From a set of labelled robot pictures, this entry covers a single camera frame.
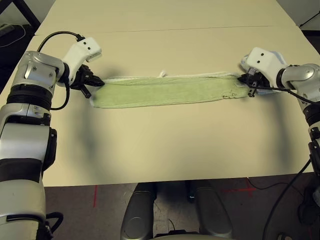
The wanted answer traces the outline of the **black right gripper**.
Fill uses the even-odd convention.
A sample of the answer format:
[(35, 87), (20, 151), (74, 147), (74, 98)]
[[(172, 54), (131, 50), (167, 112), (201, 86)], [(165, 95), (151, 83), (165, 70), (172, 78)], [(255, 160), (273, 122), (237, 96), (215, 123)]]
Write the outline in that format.
[(265, 95), (268, 93), (268, 90), (264, 88), (269, 87), (269, 81), (261, 72), (258, 72), (255, 69), (250, 69), (248, 71), (248, 75), (242, 74), (237, 79), (242, 84), (248, 84), (249, 97), (254, 97), (255, 95)]

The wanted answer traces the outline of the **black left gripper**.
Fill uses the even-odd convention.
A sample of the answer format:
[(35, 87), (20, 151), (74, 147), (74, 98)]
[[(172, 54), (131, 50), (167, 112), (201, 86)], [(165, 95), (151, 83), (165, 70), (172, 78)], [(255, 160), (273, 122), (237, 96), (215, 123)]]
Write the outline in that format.
[(104, 85), (104, 81), (101, 80), (100, 77), (96, 75), (93, 75), (92, 77), (91, 76), (92, 72), (89, 67), (82, 64), (76, 72), (74, 81), (72, 83), (72, 89), (80, 91), (85, 98), (90, 98), (92, 95), (85, 86), (85, 83), (87, 83), (91, 79), (91, 86), (93, 87), (102, 87)]

